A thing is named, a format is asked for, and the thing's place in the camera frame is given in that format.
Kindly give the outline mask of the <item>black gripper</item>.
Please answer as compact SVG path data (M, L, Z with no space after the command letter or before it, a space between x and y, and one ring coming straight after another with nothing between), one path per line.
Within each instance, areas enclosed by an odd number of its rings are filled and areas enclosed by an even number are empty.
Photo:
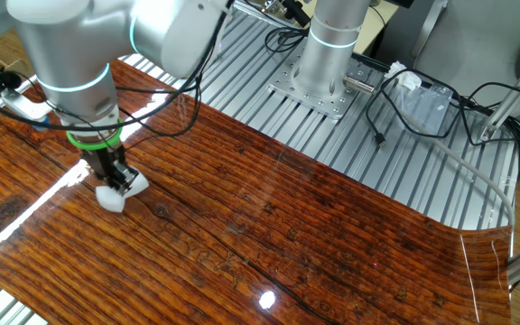
M123 197L131 197L140 192L140 172L125 162L125 148L82 150L81 158L94 172L98 186L115 190Z

